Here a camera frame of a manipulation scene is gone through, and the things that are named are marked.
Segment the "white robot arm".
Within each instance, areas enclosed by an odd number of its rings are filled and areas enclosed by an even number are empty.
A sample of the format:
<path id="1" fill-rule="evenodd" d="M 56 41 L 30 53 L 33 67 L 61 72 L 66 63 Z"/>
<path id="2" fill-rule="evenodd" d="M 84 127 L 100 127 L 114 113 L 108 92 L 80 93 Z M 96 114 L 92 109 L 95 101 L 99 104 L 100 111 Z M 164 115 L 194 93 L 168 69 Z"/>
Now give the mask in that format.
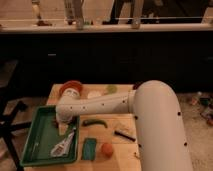
<path id="1" fill-rule="evenodd" d="M 178 98 L 166 83 L 150 80 L 135 90 L 83 99 L 83 85 L 68 81 L 60 88 L 56 120 L 74 116 L 133 114 L 142 171 L 193 171 Z"/>

